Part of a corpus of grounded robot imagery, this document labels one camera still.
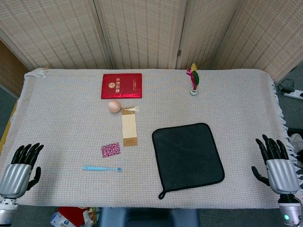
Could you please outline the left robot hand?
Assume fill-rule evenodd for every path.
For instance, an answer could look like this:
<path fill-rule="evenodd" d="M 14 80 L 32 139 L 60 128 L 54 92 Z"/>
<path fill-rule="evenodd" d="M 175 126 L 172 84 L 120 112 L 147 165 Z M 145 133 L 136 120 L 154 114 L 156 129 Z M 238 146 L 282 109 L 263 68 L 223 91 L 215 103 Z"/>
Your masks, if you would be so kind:
<path fill-rule="evenodd" d="M 35 186 L 41 177 L 41 167 L 37 167 L 35 176 L 30 179 L 37 158 L 44 145 L 36 143 L 20 146 L 7 166 L 0 183 L 0 195 L 3 198 L 18 199 Z"/>

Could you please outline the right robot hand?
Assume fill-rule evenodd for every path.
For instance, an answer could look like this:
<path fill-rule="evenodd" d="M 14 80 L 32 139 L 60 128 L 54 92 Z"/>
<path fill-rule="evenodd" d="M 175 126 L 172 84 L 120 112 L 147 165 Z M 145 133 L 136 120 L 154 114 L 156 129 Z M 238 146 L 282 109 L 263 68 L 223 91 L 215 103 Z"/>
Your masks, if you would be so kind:
<path fill-rule="evenodd" d="M 282 141 L 273 140 L 262 135 L 264 141 L 256 139 L 259 146 L 267 177 L 263 177 L 255 166 L 251 170 L 257 180 L 269 186 L 276 194 L 296 194 L 299 189 L 299 181 L 292 161 Z"/>

